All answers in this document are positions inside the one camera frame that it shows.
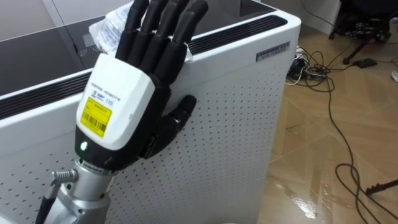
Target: black cable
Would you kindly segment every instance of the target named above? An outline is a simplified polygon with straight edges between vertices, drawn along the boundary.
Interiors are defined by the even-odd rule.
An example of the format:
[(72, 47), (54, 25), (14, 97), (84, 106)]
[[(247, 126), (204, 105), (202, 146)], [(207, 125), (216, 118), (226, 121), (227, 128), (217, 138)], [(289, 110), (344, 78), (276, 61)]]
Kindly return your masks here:
[[(333, 81), (333, 80), (332, 80), (331, 78), (328, 78), (328, 80), (326, 81), (326, 83), (328, 84), (328, 89), (330, 90), (329, 80), (331, 80), (331, 81)], [(359, 172), (358, 172), (358, 170), (357, 170), (357, 169), (355, 168), (355, 166), (354, 166), (354, 154), (353, 154), (353, 151), (352, 151), (352, 149), (351, 149), (351, 146), (350, 146), (350, 144), (348, 143), (348, 141), (347, 141), (345, 135), (343, 134), (343, 132), (340, 130), (340, 128), (339, 128), (339, 127), (337, 126), (337, 124), (335, 123), (335, 120), (333, 119), (333, 116), (332, 116), (332, 114), (331, 114), (331, 91), (329, 91), (328, 112), (329, 112), (329, 118), (330, 118), (330, 121), (331, 121), (332, 125), (336, 128), (336, 130), (339, 132), (340, 136), (343, 138), (345, 144), (347, 145), (348, 152), (349, 152), (349, 157), (350, 157), (350, 161), (351, 161), (350, 164), (344, 164), (344, 163), (342, 163), (342, 164), (337, 165), (337, 166), (336, 166), (336, 169), (335, 169), (336, 176), (337, 176), (338, 180), (340, 181), (340, 183), (344, 186), (344, 188), (347, 189), (352, 195), (355, 196), (355, 206), (356, 206), (356, 209), (357, 209), (357, 211), (358, 211), (359, 216), (363, 219), (363, 221), (364, 221), (365, 223), (368, 223), (368, 222), (364, 219), (364, 217), (362, 216), (361, 211), (359, 210), (358, 202), (361, 202), (362, 206), (368, 211), (368, 213), (373, 217), (373, 219), (374, 219), (375, 221), (377, 221), (378, 223), (380, 223), (380, 221), (373, 215), (373, 213), (370, 212), (370, 210), (368, 209), (368, 207), (364, 205), (364, 203), (361, 201), (361, 199), (359, 199), (359, 192), (362, 192), (362, 193), (365, 194), (365, 195), (366, 195), (366, 193), (365, 193), (365, 191), (361, 188), (361, 183), (360, 183), (360, 178), (359, 178)], [(342, 166), (348, 166), (348, 167), (350, 167), (351, 177), (353, 178), (353, 180), (354, 180), (354, 182), (355, 182), (355, 184), (356, 184), (356, 186), (357, 186), (357, 189), (356, 189), (356, 193), (355, 193), (355, 194), (354, 194), (354, 193), (349, 189), (349, 187), (342, 181), (342, 179), (340, 178), (340, 175), (338, 174), (338, 169), (339, 169), (339, 167), (342, 167)], [(369, 198), (370, 200), (372, 200), (376, 205), (378, 205), (379, 207), (381, 207), (384, 211), (386, 211), (388, 214), (390, 214), (391, 216), (393, 216), (393, 217), (398, 221), (398, 217), (397, 217), (396, 215), (394, 215), (390, 210), (388, 210), (386, 207), (384, 207), (383, 205), (381, 205), (379, 202), (375, 201), (372, 197), (370, 197), (370, 196), (368, 196), (368, 195), (366, 195), (366, 196), (367, 196), (367, 198)]]
[[(359, 176), (359, 172), (358, 172), (358, 170), (357, 170), (357, 169), (355, 168), (355, 166), (354, 166), (354, 154), (353, 154), (353, 152), (352, 152), (351, 146), (350, 146), (350, 144), (348, 143), (348, 141), (347, 141), (345, 135), (343, 134), (343, 132), (340, 130), (340, 128), (339, 128), (339, 127), (337, 126), (337, 124), (335, 123), (335, 120), (333, 119), (333, 115), (332, 115), (332, 113), (331, 113), (331, 93), (335, 90), (335, 83), (334, 83), (333, 79), (331, 79), (331, 78), (328, 77), (327, 75), (331, 72), (331, 70), (343, 71), (343, 70), (346, 70), (347, 68), (352, 67), (353, 64), (351, 64), (351, 65), (349, 65), (349, 66), (347, 66), (347, 67), (345, 67), (345, 68), (342, 68), (342, 69), (329, 69), (329, 68), (325, 67), (323, 64), (320, 65), (320, 64), (318, 64), (318, 63), (317, 63), (316, 65), (314, 65), (314, 66), (311, 66), (311, 65), (310, 65), (311, 59), (314, 60), (314, 61), (316, 61), (316, 60), (313, 58), (313, 56), (315, 55), (315, 53), (320, 54), (320, 55), (321, 55), (321, 58), (322, 58), (322, 60), (323, 60), (323, 54), (322, 54), (321, 52), (316, 51), (316, 52), (312, 53), (312, 54), (310, 55), (310, 58), (308, 59), (308, 65), (306, 65), (306, 66), (308, 66), (307, 69), (305, 69), (305, 70), (306, 70), (306, 74), (305, 74), (305, 75), (303, 76), (303, 78), (302, 78), (302, 80), (304, 79), (305, 85), (302, 85), (302, 84), (300, 84), (300, 83), (298, 83), (297, 85), (298, 85), (298, 86), (305, 86), (305, 87), (308, 87), (309, 89), (311, 89), (311, 90), (313, 90), (313, 91), (315, 91), (315, 92), (328, 93), (328, 94), (329, 94), (329, 102), (328, 102), (329, 118), (330, 118), (330, 121), (331, 121), (332, 125), (336, 128), (336, 130), (339, 132), (340, 136), (343, 138), (343, 140), (344, 140), (344, 142), (345, 142), (345, 144), (346, 144), (346, 146), (347, 146), (347, 148), (348, 148), (349, 157), (350, 157), (350, 163), (349, 163), (349, 164), (347, 164), (347, 163), (342, 163), (342, 164), (338, 164), (338, 165), (336, 166), (336, 169), (335, 169), (336, 176), (337, 176), (338, 180), (340, 181), (340, 183), (343, 185), (343, 187), (344, 187), (346, 190), (348, 190), (348, 191), (350, 192), (351, 195), (354, 196), (354, 198), (355, 198), (355, 207), (356, 207), (356, 210), (357, 210), (357, 212), (358, 212), (358, 215), (361, 217), (361, 219), (362, 219), (366, 224), (369, 224), (369, 222), (366, 221), (366, 219), (364, 218), (362, 212), (360, 211), (360, 209), (359, 209), (359, 204), (361, 204), (362, 207), (365, 208), (365, 210), (370, 214), (370, 216), (372, 216), (372, 218), (373, 218), (378, 224), (381, 224), (381, 222), (374, 216), (374, 214), (372, 213), (372, 211), (370, 211), (370, 209), (369, 209), (367, 206), (365, 206), (365, 204), (363, 203), (363, 201), (359, 198), (360, 193), (363, 193), (363, 194), (365, 194), (365, 195), (366, 195), (366, 193), (365, 193), (365, 191), (364, 191), (364, 190), (362, 189), (362, 187), (361, 187), (361, 179), (360, 179), (360, 176)], [(398, 57), (391, 59), (390, 62), (395, 63), (394, 59), (397, 59), (397, 58), (398, 58)], [(311, 68), (312, 70), (314, 70), (313, 72), (316, 72), (318, 75), (314, 75), (313, 73), (308, 73), (307, 70), (308, 70), (309, 68)], [(317, 82), (316, 82), (315, 84), (311, 84), (311, 83), (308, 82), (308, 81), (310, 81), (310, 80), (311, 80), (311, 81), (317, 81)], [(316, 87), (316, 86), (321, 85), (321, 84), (324, 83), (324, 82), (326, 82), (326, 84), (327, 84), (327, 90), (319, 90), (319, 89), (314, 88), (314, 87)], [(356, 190), (355, 190), (355, 192), (353, 192), (353, 191), (344, 183), (344, 181), (341, 179), (341, 177), (340, 177), (340, 175), (339, 175), (339, 172), (338, 172), (338, 170), (339, 170), (340, 167), (349, 167), (349, 168), (350, 168), (351, 177), (352, 177), (352, 179), (353, 179), (353, 181), (355, 182), (355, 185), (356, 185)], [(368, 196), (368, 195), (366, 195), (366, 196), (367, 196), (372, 202), (374, 202), (376, 205), (378, 205), (380, 208), (382, 208), (384, 211), (386, 211), (389, 215), (391, 215), (392, 217), (394, 217), (394, 218), (398, 221), (398, 217), (397, 217), (395, 214), (393, 214), (390, 210), (388, 210), (386, 207), (384, 207), (383, 205), (381, 205), (379, 202), (375, 201), (375, 200), (374, 200), (373, 198), (371, 198), (370, 196)]]
[(390, 61), (383, 61), (383, 60), (375, 60), (375, 62), (379, 62), (379, 63), (393, 63), (396, 67), (398, 67), (398, 57), (394, 57), (392, 58)]
[[(366, 219), (364, 218), (362, 212), (359, 209), (359, 204), (362, 205), (363, 208), (365, 208), (365, 210), (370, 214), (370, 216), (372, 216), (372, 218), (379, 224), (381, 224), (381, 222), (374, 216), (374, 214), (372, 213), (372, 211), (370, 211), (370, 209), (364, 204), (364, 202), (359, 198), (360, 193), (365, 194), (365, 191), (361, 188), (361, 179), (359, 176), (359, 172), (358, 170), (355, 168), (354, 166), (354, 155), (351, 149), (350, 144), (348, 143), (345, 135), (342, 133), (342, 131), (340, 130), (340, 128), (337, 126), (337, 124), (335, 123), (335, 120), (333, 119), (333, 115), (331, 113), (331, 93), (335, 90), (335, 83), (333, 81), (333, 79), (331, 79), (330, 77), (325, 77), (325, 78), (321, 78), (320, 80), (318, 80), (318, 83), (314, 84), (314, 85), (310, 85), (308, 82), (308, 76), (304, 78), (305, 84), (306, 85), (301, 85), (301, 84), (297, 84), (299, 86), (306, 86), (309, 87), (311, 90), (316, 91), (316, 92), (321, 92), (321, 93), (329, 93), (329, 102), (328, 102), (328, 112), (329, 112), (329, 118), (330, 121), (332, 123), (332, 125), (336, 128), (336, 130), (339, 132), (340, 136), (343, 138), (347, 148), (348, 148), (348, 152), (349, 152), (349, 157), (350, 157), (350, 163), (341, 163), (338, 164), (336, 166), (335, 169), (335, 173), (336, 176), (338, 178), (338, 180), (340, 181), (340, 183), (343, 185), (343, 187), (348, 190), (350, 192), (351, 195), (353, 195), (355, 197), (355, 207), (356, 210), (358, 212), (358, 215), (361, 217), (361, 219), (363, 220), (363, 222), (365, 222), (366, 224), (369, 224), (368, 221), (366, 221)], [(327, 90), (318, 90), (315, 89), (315, 86), (319, 86), (320, 84), (326, 82), (328, 89)], [(351, 177), (355, 182), (356, 185), (356, 190), (355, 192), (353, 192), (345, 183), (344, 181), (341, 179), (340, 175), (339, 175), (339, 168), (340, 167), (350, 167), (350, 173), (351, 173)], [(385, 210), (388, 214), (390, 214), (392, 217), (394, 217), (397, 221), (398, 221), (398, 217), (393, 214), (391, 211), (389, 211), (386, 207), (384, 207), (383, 205), (381, 205), (379, 202), (375, 201), (373, 198), (371, 198), (370, 196), (367, 196), (370, 200), (372, 200), (372, 202), (374, 202), (376, 205), (378, 205), (380, 208), (382, 208), (383, 210)]]
[(354, 39), (351, 39), (351, 41), (349, 42), (348, 46), (347, 46), (340, 54), (338, 54), (338, 55), (328, 64), (328, 66), (326, 66), (326, 67), (329, 68), (330, 65), (331, 65), (336, 59), (338, 59), (338, 57), (340, 57), (342, 54), (344, 54), (344, 53), (349, 49), (349, 47), (353, 44), (353, 42), (354, 42)]
[(327, 24), (331, 25), (332, 27), (335, 26), (334, 24), (332, 24), (331, 22), (327, 21), (326, 19), (324, 19), (324, 18), (322, 18), (322, 17), (320, 17), (320, 16), (317, 16), (317, 15), (315, 15), (314, 13), (310, 12), (310, 11), (307, 9), (307, 7), (305, 7), (305, 4), (304, 4), (303, 0), (300, 0), (300, 2), (301, 2), (301, 5), (303, 6), (304, 10), (305, 10), (307, 13), (309, 13), (311, 16), (316, 17), (316, 18), (318, 18), (318, 19), (320, 19), (320, 20), (326, 22)]

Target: cable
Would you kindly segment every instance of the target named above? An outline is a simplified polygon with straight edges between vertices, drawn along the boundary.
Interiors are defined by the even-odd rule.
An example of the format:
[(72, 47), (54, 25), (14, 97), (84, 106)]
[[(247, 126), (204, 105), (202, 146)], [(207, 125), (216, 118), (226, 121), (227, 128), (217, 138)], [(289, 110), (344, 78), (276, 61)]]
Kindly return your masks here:
[(326, 22), (327, 24), (331, 25), (332, 27), (335, 26), (334, 24), (332, 24), (331, 22), (327, 21), (326, 19), (324, 19), (324, 18), (322, 18), (322, 17), (320, 17), (320, 16), (317, 16), (317, 15), (315, 15), (314, 13), (310, 12), (310, 11), (307, 9), (307, 7), (305, 7), (303, 0), (300, 0), (300, 2), (301, 2), (301, 5), (303, 6), (304, 10), (306, 10), (306, 12), (309, 13), (311, 16), (316, 17), (316, 18), (318, 18), (318, 19), (320, 19), (320, 20)]
[[(308, 55), (310, 55), (304, 48), (301, 48), (304, 50), (304, 52)], [(314, 59), (314, 55), (315, 54), (320, 54), (321, 58), (322, 58), (322, 62), (323, 61), (323, 54), (319, 51), (316, 51), (314, 53), (312, 53), (309, 57), (309, 59), (306, 61), (307, 62), (307, 68), (305, 69), (305, 73), (302, 73), (300, 76), (300, 79), (296, 81), (295, 85), (298, 86), (305, 86), (315, 92), (320, 92), (320, 93), (328, 93), (329, 94), (329, 101), (328, 101), (328, 113), (329, 113), (329, 118), (330, 121), (332, 123), (332, 125), (336, 128), (336, 130), (339, 132), (339, 135), (343, 138), (348, 152), (349, 152), (349, 158), (350, 158), (350, 163), (341, 163), (338, 164), (335, 168), (335, 174), (337, 176), (337, 179), (340, 181), (340, 183), (343, 185), (343, 187), (351, 194), (354, 196), (355, 198), (355, 207), (356, 210), (358, 212), (358, 215), (361, 217), (361, 219), (363, 220), (363, 222), (365, 222), (365, 224), (369, 224), (369, 222), (365, 219), (364, 215), (362, 214), (362, 212), (359, 209), (359, 204), (362, 205), (362, 207), (370, 214), (370, 216), (376, 221), (376, 223), (381, 224), (381, 222), (374, 216), (373, 212), (370, 211), (370, 209), (364, 204), (364, 202), (359, 198), (360, 193), (365, 194), (365, 191), (362, 189), (361, 187), (361, 179), (359, 176), (359, 172), (357, 170), (357, 168), (355, 168), (354, 166), (354, 154), (352, 152), (351, 146), (348, 143), (345, 135), (343, 134), (343, 132), (341, 131), (341, 129), (337, 126), (335, 120), (333, 119), (333, 115), (331, 113), (331, 99), (332, 99), (332, 95), (331, 93), (335, 90), (335, 83), (333, 81), (332, 78), (328, 77), (328, 74), (332, 71), (343, 71), (346, 70), (347, 68), (350, 68), (353, 66), (353, 64), (342, 68), (342, 69), (329, 69), (328, 67), (325, 67), (323, 64), (319, 64), (315, 59)], [(386, 62), (386, 63), (395, 63), (394, 59), (398, 59), (398, 57), (391, 59), (390, 62)], [(314, 60), (317, 64), (315, 65), (311, 65), (311, 60)], [(320, 86), (322, 83), (327, 84), (327, 90), (320, 90), (317, 89), (315, 87)], [(350, 174), (351, 174), (351, 178), (353, 179), (353, 181), (355, 182), (356, 185), (356, 189), (355, 192), (352, 191), (346, 184), (345, 182), (341, 179), (340, 177), (340, 173), (339, 173), (339, 169), (341, 167), (349, 167), (350, 168)], [(384, 207), (383, 205), (381, 205), (379, 202), (375, 201), (373, 198), (371, 198), (370, 196), (366, 195), (367, 198), (369, 198), (372, 202), (374, 202), (376, 205), (378, 205), (381, 209), (383, 209), (384, 211), (386, 211), (389, 215), (391, 215), (393, 218), (395, 218), (398, 221), (398, 217), (393, 214), (390, 210), (388, 210), (386, 207)]]
[[(332, 78), (325, 76), (324, 78), (321, 78), (320, 80), (318, 80), (318, 83), (316, 84), (309, 84), (308, 82), (308, 78), (304, 78), (305, 81), (305, 85), (301, 85), (299, 83), (297, 83), (297, 85), (299, 86), (306, 86), (309, 87), (311, 90), (316, 91), (316, 92), (320, 92), (320, 93), (328, 93), (329, 94), (329, 101), (328, 101), (328, 113), (329, 113), (329, 118), (330, 121), (332, 123), (332, 125), (336, 128), (336, 130), (339, 132), (339, 135), (343, 138), (348, 152), (349, 152), (349, 158), (350, 158), (350, 163), (341, 163), (338, 164), (335, 168), (335, 174), (338, 178), (338, 180), (340, 181), (340, 183), (343, 185), (343, 187), (348, 190), (348, 192), (354, 196), (355, 198), (355, 207), (356, 210), (358, 212), (358, 215), (361, 217), (361, 219), (363, 220), (363, 222), (365, 222), (365, 224), (369, 224), (369, 222), (365, 219), (364, 215), (362, 214), (362, 212), (359, 209), (359, 204), (362, 205), (362, 207), (370, 214), (370, 216), (372, 216), (372, 218), (376, 221), (376, 223), (381, 224), (381, 222), (374, 216), (374, 214), (372, 213), (372, 211), (370, 211), (370, 209), (364, 204), (364, 202), (359, 198), (360, 193), (365, 194), (365, 191), (361, 188), (361, 179), (359, 176), (359, 172), (357, 170), (357, 168), (355, 168), (354, 166), (354, 155), (351, 149), (350, 144), (348, 143), (345, 135), (343, 134), (343, 132), (341, 131), (341, 129), (337, 126), (335, 120), (333, 119), (333, 115), (331, 113), (331, 99), (332, 99), (332, 95), (331, 93), (335, 90), (335, 83), (333, 81)], [(322, 83), (327, 84), (327, 90), (319, 90), (319, 89), (315, 89), (314, 87), (321, 85)], [(355, 192), (352, 191), (345, 183), (344, 181), (341, 179), (340, 177), (340, 173), (339, 173), (339, 169), (341, 167), (349, 167), (350, 168), (350, 174), (351, 174), (351, 178), (354, 180), (355, 185), (356, 185), (356, 190)], [(394, 217), (397, 221), (398, 221), (398, 217), (393, 214), (391, 211), (389, 211), (386, 207), (384, 207), (383, 205), (381, 205), (379, 202), (375, 201), (373, 198), (367, 196), (370, 200), (372, 200), (372, 202), (374, 202), (376, 205), (378, 205), (380, 208), (382, 208), (384, 211), (386, 211), (389, 215), (391, 215), (392, 217)]]
[(349, 42), (348, 46), (347, 46), (340, 54), (338, 54), (338, 55), (328, 64), (328, 66), (326, 66), (326, 67), (329, 68), (330, 65), (331, 65), (336, 59), (338, 59), (338, 57), (340, 57), (342, 54), (344, 54), (344, 53), (349, 49), (349, 47), (353, 44), (353, 42), (354, 42), (354, 39), (351, 39), (351, 41)]
[(383, 61), (383, 60), (375, 60), (375, 62), (379, 62), (379, 63), (393, 63), (396, 67), (398, 67), (398, 57), (394, 57), (392, 58), (390, 61)]
[(301, 69), (300, 75), (298, 76), (298, 79), (297, 79), (296, 82), (293, 82), (291, 79), (289, 79), (289, 80), (292, 81), (293, 83), (286, 83), (286, 82), (285, 82), (285, 84), (286, 84), (286, 85), (290, 85), (290, 86), (292, 86), (292, 85), (297, 85), (297, 84), (299, 83), (299, 81), (301, 80), (301, 76), (302, 76), (302, 74), (303, 74), (303, 70), (304, 70), (304, 68)]

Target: perforated metal surface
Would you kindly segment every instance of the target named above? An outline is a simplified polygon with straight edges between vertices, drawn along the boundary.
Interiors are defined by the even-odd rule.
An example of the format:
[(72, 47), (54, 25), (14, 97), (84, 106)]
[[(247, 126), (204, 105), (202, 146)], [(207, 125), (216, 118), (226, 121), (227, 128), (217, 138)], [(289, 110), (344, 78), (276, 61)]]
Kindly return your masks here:
[[(286, 66), (262, 69), (278, 61), (174, 93), (171, 105), (198, 98), (190, 122), (167, 150), (121, 172), (107, 223), (255, 223)], [(3, 214), (34, 221), (49, 171), (72, 166), (73, 134), (2, 157)]]

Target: yellow label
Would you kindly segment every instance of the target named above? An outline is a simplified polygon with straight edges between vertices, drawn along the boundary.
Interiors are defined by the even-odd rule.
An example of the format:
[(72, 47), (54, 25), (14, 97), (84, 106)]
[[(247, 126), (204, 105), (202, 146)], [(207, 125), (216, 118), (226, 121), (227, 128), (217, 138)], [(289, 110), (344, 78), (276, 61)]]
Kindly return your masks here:
[(103, 138), (111, 115), (111, 110), (89, 97), (81, 115), (80, 123)]

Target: green led light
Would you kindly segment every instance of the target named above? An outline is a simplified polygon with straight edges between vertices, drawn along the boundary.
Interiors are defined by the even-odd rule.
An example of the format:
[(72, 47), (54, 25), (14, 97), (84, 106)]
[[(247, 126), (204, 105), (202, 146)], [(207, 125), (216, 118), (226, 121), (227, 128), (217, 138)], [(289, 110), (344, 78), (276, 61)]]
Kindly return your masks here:
[(88, 145), (87, 142), (82, 142), (82, 143), (80, 144), (80, 149), (81, 149), (82, 151), (85, 151), (85, 150), (87, 149), (87, 145)]

